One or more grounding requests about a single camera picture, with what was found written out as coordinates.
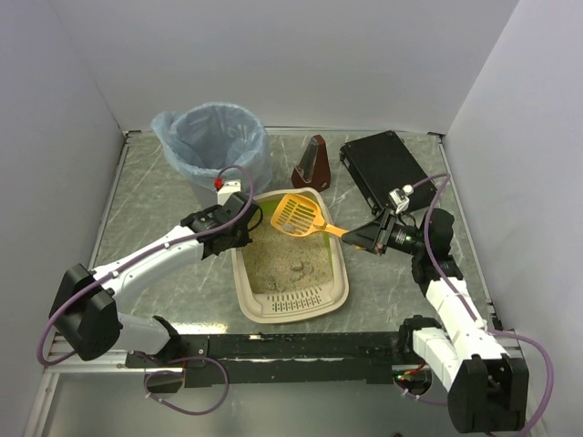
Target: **yellow slotted scoop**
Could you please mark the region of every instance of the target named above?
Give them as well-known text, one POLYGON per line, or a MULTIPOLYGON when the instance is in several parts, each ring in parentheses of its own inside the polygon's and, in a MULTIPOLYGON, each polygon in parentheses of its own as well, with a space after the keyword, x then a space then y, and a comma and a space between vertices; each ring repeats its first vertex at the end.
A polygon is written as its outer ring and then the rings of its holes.
POLYGON ((320 206, 309 198, 286 194, 271 217, 271 225, 284 234, 307 237, 314 232, 328 232, 341 237, 347 230, 326 223, 320 206))

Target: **gray floor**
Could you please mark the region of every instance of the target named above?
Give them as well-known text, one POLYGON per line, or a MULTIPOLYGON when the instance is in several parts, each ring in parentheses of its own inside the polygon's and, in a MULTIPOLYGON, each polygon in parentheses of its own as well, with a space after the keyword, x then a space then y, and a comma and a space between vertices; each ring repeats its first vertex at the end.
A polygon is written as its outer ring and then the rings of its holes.
MULTIPOLYGON (((290 175, 313 133, 271 135, 273 181, 268 190, 292 188, 290 175)), ((331 187, 322 196, 334 222, 356 228, 372 218, 370 209, 338 152, 347 140, 364 134, 324 133, 332 170, 331 187)), ((445 162, 435 136, 402 134, 405 144, 427 174, 443 172, 445 162)), ((132 134, 118 188, 99 247, 97 265, 109 263, 158 239, 190 212, 199 210, 187 180, 166 161, 152 134, 132 134)), ((465 274, 470 294, 487 316, 483 284, 452 189, 441 201, 455 215, 453 253, 465 274)), ((423 215, 415 214, 418 221, 423 215)), ((145 290, 123 311, 139 316, 157 314, 182 333, 356 332, 398 330, 414 314, 435 316, 411 277, 409 256, 389 250, 375 257, 343 245, 350 295, 336 312, 312 320, 261 325, 240 311, 230 254, 175 271, 145 290)))

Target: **litter scoop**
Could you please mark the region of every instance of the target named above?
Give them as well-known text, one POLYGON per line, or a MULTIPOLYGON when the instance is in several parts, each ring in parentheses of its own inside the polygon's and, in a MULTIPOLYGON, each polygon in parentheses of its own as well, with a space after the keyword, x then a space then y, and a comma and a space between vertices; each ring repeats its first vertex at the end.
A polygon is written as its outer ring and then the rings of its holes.
POLYGON ((297 194, 286 194, 271 216, 271 225, 293 237, 307 237, 314 232, 328 232, 341 237, 345 229, 326 223, 320 206, 309 198, 297 194))

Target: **trash bin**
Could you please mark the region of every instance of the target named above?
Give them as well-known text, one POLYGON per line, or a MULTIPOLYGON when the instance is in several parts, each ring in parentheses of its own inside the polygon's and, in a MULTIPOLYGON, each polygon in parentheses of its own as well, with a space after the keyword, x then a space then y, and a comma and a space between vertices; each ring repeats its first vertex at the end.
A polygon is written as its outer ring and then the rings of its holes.
MULTIPOLYGON (((265 127, 250 111, 230 103, 207 103, 180 116, 162 112, 152 120, 152 130, 164 147, 164 156, 187 178, 203 208, 217 203, 214 180, 231 164, 246 168, 255 194, 271 182, 271 153, 265 127)), ((239 179, 244 192, 249 182, 237 169, 225 179, 239 179)))

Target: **brown wooden metronome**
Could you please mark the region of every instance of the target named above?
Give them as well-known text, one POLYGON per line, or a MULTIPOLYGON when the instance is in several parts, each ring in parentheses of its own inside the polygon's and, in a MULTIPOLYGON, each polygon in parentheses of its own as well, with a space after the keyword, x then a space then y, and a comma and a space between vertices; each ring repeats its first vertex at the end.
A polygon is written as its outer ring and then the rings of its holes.
POLYGON ((309 187, 324 191, 330 186, 331 178, 326 142, 321 135, 315 135, 303 152, 300 164, 293 169, 291 182, 296 188, 309 187))

